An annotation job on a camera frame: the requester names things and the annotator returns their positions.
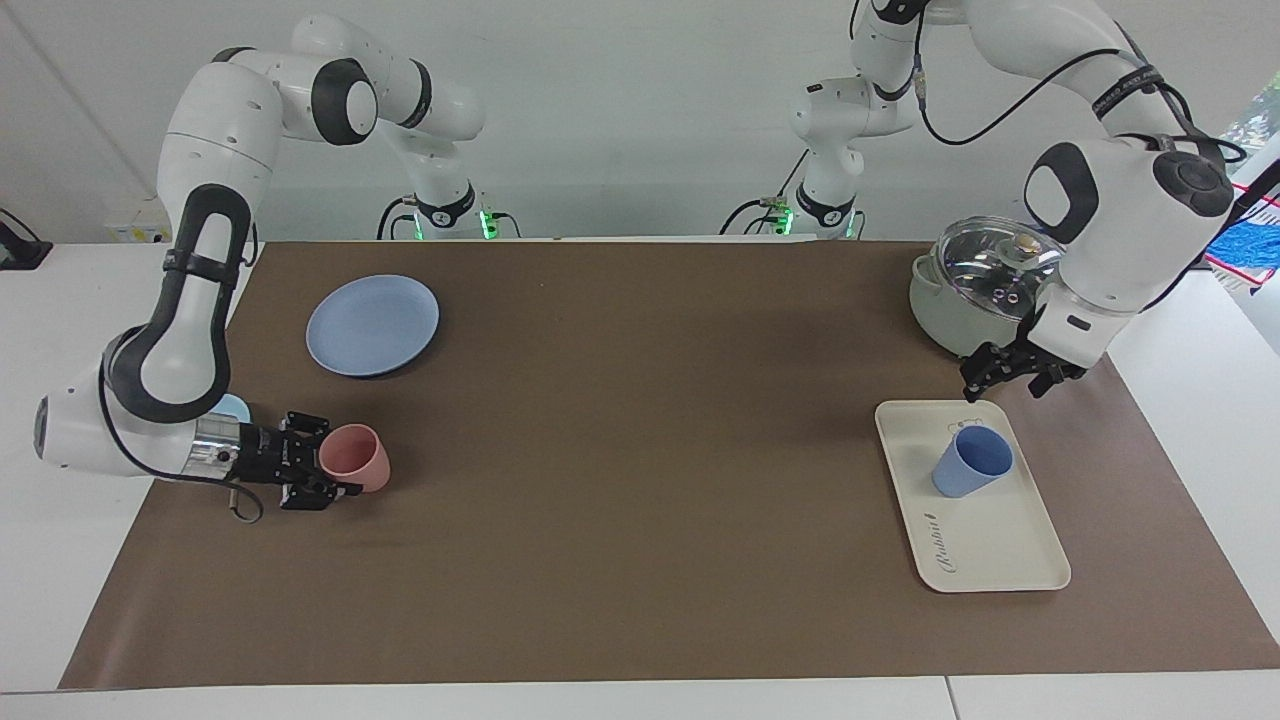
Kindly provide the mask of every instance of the white wall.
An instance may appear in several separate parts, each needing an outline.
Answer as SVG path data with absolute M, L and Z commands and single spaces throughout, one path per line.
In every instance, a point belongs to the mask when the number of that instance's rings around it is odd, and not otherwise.
M 1210 132 L 1225 128 L 1280 68 L 1274 0 L 1101 4 L 1183 90 Z M 147 183 L 169 113 L 215 51 L 285 47 L 293 23 L 312 12 L 356 20 L 483 94 L 489 124 L 463 149 L 472 177 L 499 209 L 517 214 L 526 234 L 541 236 L 714 232 L 737 202 L 777 190 L 803 149 L 786 126 L 787 99 L 850 68 L 845 0 L 8 5 L 50 59 L 50 77 L 65 79 L 109 145 L 120 149 L 105 174 L 125 176 L 132 167 Z M 58 240 L 84 237 L 102 200 L 82 199 L 74 218 L 65 202 L 38 200 L 49 188 L 84 183 L 77 176 L 83 152 L 67 123 L 27 108 L 41 92 L 55 92 L 10 87 L 8 55 L 0 49 L 0 200 L 17 196 L 13 188 L 36 168 L 42 190 L 23 190 L 19 209 L 33 223 L 65 225 Z M 986 65 L 964 28 L 936 29 L 925 63 L 931 109 L 951 135 L 980 127 L 1029 85 Z M 8 119 L 14 108 L 27 122 Z M 1098 132 L 1084 102 L 1050 88 L 970 147 L 942 147 L 919 128 L 865 141 L 868 234 L 925 238 L 965 215 L 1020 217 L 1023 179 L 1039 152 Z M 92 184 L 102 197 L 110 190 L 104 186 L 119 182 L 96 177 Z M 387 200 L 406 191 L 398 163 L 376 140 L 353 149 L 287 142 L 261 225 L 269 238 L 369 237 Z

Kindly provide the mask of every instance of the black cable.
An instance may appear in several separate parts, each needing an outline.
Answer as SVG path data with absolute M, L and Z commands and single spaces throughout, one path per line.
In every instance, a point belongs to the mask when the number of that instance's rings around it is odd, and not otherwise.
M 244 263 L 244 266 L 252 268 L 257 265 L 257 223 L 251 224 L 248 228 L 253 231 L 253 256 L 250 258 L 248 263 Z
M 494 213 L 493 218 L 497 220 L 502 219 L 511 220 L 511 224 L 516 228 L 516 237 L 525 237 L 525 234 L 520 232 L 520 223 L 516 220 L 516 217 L 512 215 L 511 213 Z
M 854 10 L 849 13 L 849 40 L 854 38 L 854 19 L 858 17 L 858 6 L 863 4 L 863 0 L 854 0 Z
M 399 223 L 402 220 L 413 222 L 413 215 L 399 215 L 398 218 L 396 218 L 394 220 L 392 220 L 392 237 L 390 237 L 390 240 L 396 240 L 396 223 Z
M 1156 87 L 1158 87 L 1160 90 L 1164 90 L 1165 92 L 1172 95 L 1174 100 L 1178 100 L 1178 106 L 1181 108 L 1183 117 L 1187 118 L 1187 122 L 1190 123 L 1190 124 L 1193 124 L 1193 126 L 1196 124 L 1196 120 L 1192 118 L 1192 106 L 1190 106 L 1190 104 L 1187 102 L 1187 97 L 1181 92 L 1179 92 L 1176 87 L 1169 85 L 1167 82 L 1162 82 L 1162 83 L 1157 85 Z
M 13 213 L 5 210 L 4 208 L 0 208 L 0 213 L 4 213 L 5 217 L 8 217 L 10 220 L 18 223 L 18 225 L 20 225 L 22 229 L 27 231 L 27 234 L 31 236 L 31 240 L 33 240 L 36 242 L 42 242 L 40 240 L 40 236 L 36 234 L 36 231 L 31 229 L 31 225 L 28 225 L 27 223 L 22 222 L 22 218 L 19 218 L 18 215 L 14 215 Z
M 726 232 L 728 232 L 728 227 L 733 224 L 733 220 L 736 220 L 739 215 L 741 215 L 742 213 L 748 211 L 751 208 L 764 208 L 764 202 L 762 202 L 760 200 L 748 200 L 746 202 L 739 205 L 736 210 L 730 213 L 728 219 L 724 220 L 724 224 L 721 225 L 721 232 L 717 234 L 724 234 Z
M 854 210 L 854 219 L 856 220 L 858 218 L 861 218 L 863 222 L 858 223 L 858 236 L 854 237 L 855 241 L 863 238 L 863 231 L 867 228 L 867 213 L 863 213 L 861 210 Z
M 255 515 L 252 518 L 247 518 L 247 516 L 244 516 L 244 515 L 241 514 L 238 506 L 232 505 L 232 507 L 230 507 L 232 515 L 236 515 L 236 519 L 239 520 L 241 523 L 246 523 L 248 525 L 252 525 L 253 523 L 257 523 L 259 520 L 261 520 L 262 515 L 266 514 L 266 509 L 262 506 L 261 498 L 259 498 L 257 495 L 253 493 L 253 491 L 251 491 L 251 489 L 248 489 L 248 488 L 246 488 L 246 487 L 243 487 L 243 486 L 241 486 L 238 483 L 233 483 L 230 480 L 218 480 L 218 479 L 214 479 L 214 478 L 201 478 L 198 475 L 182 475 L 182 474 L 177 474 L 177 473 L 164 473 L 164 471 L 156 470 L 155 468 L 148 466 L 143 461 L 138 460 L 132 452 L 129 452 L 129 448 L 124 446 L 124 441 L 120 439 L 120 433 L 115 429 L 115 421 L 111 420 L 111 411 L 110 411 L 110 409 L 106 405 L 106 374 L 105 374 L 104 368 L 101 365 L 99 365 L 99 368 L 97 368 L 97 406 L 102 411 L 102 423 L 106 424 L 106 432 L 111 436 L 111 441 L 115 442 L 115 448 L 119 450 L 120 455 L 123 455 L 137 469 L 142 470 L 143 473 L 146 473 L 148 475 L 154 475 L 156 478 L 161 478 L 161 479 L 165 479 L 165 480 L 174 480 L 174 482 L 179 482 L 179 483 L 197 483 L 197 484 L 204 484 L 204 486 L 215 486 L 215 487 L 220 487 L 220 488 L 227 488 L 227 489 L 229 489 L 232 492 L 236 492 L 236 493 L 244 493 L 246 496 L 248 496 L 248 498 L 253 502 L 253 506 L 257 509 L 257 515 Z
M 1143 135 L 1140 132 L 1121 132 L 1116 135 L 1116 137 L 1132 137 L 1134 140 L 1140 140 L 1147 143 L 1147 150 L 1160 150 L 1160 140 L 1152 135 Z M 1171 135 L 1169 136 L 1169 140 L 1174 142 L 1207 142 L 1210 145 L 1234 150 L 1235 158 L 1222 158 L 1222 161 L 1228 164 L 1243 163 L 1249 158 L 1249 154 L 1245 152 L 1243 147 L 1230 140 L 1222 140 L 1221 137 L 1210 137 L 1207 135 Z
M 791 184 L 791 181 L 795 179 L 796 173 L 800 172 L 800 164 L 804 163 L 804 159 L 808 156 L 809 156 L 809 149 L 805 147 L 804 152 L 800 154 L 800 158 L 796 159 L 796 164 L 791 167 L 791 172 L 787 174 L 787 179 L 782 181 L 782 187 L 778 188 L 778 197 L 786 196 L 787 186 Z
M 403 197 L 397 197 L 390 205 L 387 206 L 385 210 L 383 210 L 383 218 L 378 220 L 378 240 L 383 240 L 383 232 L 387 229 L 387 219 L 392 217 L 392 210 L 401 205 L 407 205 L 407 202 L 404 202 Z
M 778 188 L 778 197 L 786 197 L 787 196 L 787 186 L 790 186 L 791 181 L 795 179 L 796 173 L 800 172 L 800 165 L 804 164 L 804 159 L 808 158 L 808 156 L 809 156 L 809 149 L 805 147 L 804 152 L 801 152 L 800 156 L 796 158 L 796 164 L 791 165 L 791 172 L 787 173 L 787 179 L 782 181 L 782 187 Z M 769 217 L 769 210 L 765 210 L 763 215 L 760 215 L 759 218 L 756 218 L 756 220 L 762 220 L 763 222 L 768 217 Z
M 920 27 L 922 28 L 924 27 L 924 15 L 923 14 L 920 15 Z M 916 42 L 915 53 L 916 53 L 916 56 L 919 56 L 919 53 L 920 53 L 920 45 L 919 45 L 920 44 L 920 32 L 919 32 L 919 29 L 916 29 L 916 33 L 915 33 L 915 42 Z M 943 145 L 950 145 L 952 147 L 959 147 L 961 145 L 969 145 L 970 142 L 973 142 L 973 141 L 978 140 L 979 137 L 987 135 L 988 132 L 993 131 L 1000 123 L 1002 123 L 1006 119 L 1009 119 L 1010 115 L 1012 115 L 1019 108 L 1021 108 L 1037 92 L 1039 92 L 1041 90 L 1043 90 L 1044 86 L 1047 86 L 1048 83 L 1053 82 L 1053 78 L 1056 78 L 1057 76 L 1065 73 L 1066 70 L 1074 68 L 1075 65 L 1078 65 L 1078 64 L 1080 64 L 1080 63 L 1083 63 L 1083 61 L 1085 61 L 1085 60 L 1088 60 L 1091 58 L 1097 58 L 1100 55 L 1119 55 L 1119 54 L 1120 54 L 1120 50 L 1117 50 L 1115 47 L 1100 47 L 1097 50 L 1089 50 L 1088 53 L 1083 53 L 1080 55 L 1076 55 L 1075 58 L 1071 58 L 1066 63 L 1062 63 L 1061 65 L 1059 65 L 1056 70 L 1053 70 L 1050 74 L 1044 76 L 1043 79 L 1041 79 L 1039 82 L 1037 82 L 1034 87 L 1032 87 L 1029 91 L 1027 91 L 1025 95 L 1023 95 L 1016 102 L 1014 102 L 1012 105 L 1010 105 L 1007 110 L 1005 110 L 1004 113 L 1001 113 L 987 127 L 982 128 L 980 131 L 978 131 L 978 132 L 973 133 L 972 136 L 965 137 L 963 140 L 952 140 L 950 137 L 942 137 L 938 133 L 938 131 L 934 129 L 933 123 L 929 120 L 929 113 L 927 110 L 928 104 L 925 102 L 925 100 L 924 100 L 923 96 L 919 99 L 920 100 L 920 118 L 924 120 L 925 129 L 928 129 L 929 135 L 932 135 L 933 138 L 937 140 L 938 142 L 941 142 Z M 924 72 L 924 63 L 923 61 L 918 63 L 918 67 L 919 67 L 919 72 L 923 73 Z

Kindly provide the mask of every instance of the metal wrist section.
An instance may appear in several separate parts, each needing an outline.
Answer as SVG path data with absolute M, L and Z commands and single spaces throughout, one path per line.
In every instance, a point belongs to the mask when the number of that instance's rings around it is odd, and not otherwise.
M 230 474 L 239 450 L 239 420 L 218 413 L 201 415 L 196 420 L 196 437 L 182 474 L 220 480 Z

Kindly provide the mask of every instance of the pink cup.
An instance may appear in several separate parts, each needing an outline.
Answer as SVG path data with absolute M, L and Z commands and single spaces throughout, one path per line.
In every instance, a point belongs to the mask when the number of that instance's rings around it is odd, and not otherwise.
M 387 448 L 369 425 L 330 432 L 320 443 L 320 469 L 335 480 L 365 486 L 365 492 L 378 492 L 392 479 Z

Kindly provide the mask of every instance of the green indicator light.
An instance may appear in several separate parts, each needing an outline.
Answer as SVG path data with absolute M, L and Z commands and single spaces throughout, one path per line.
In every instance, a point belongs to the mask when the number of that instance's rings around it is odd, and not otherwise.
M 498 237 L 498 223 L 495 223 L 493 217 L 484 210 L 480 210 L 480 229 L 484 232 L 485 240 L 494 240 Z

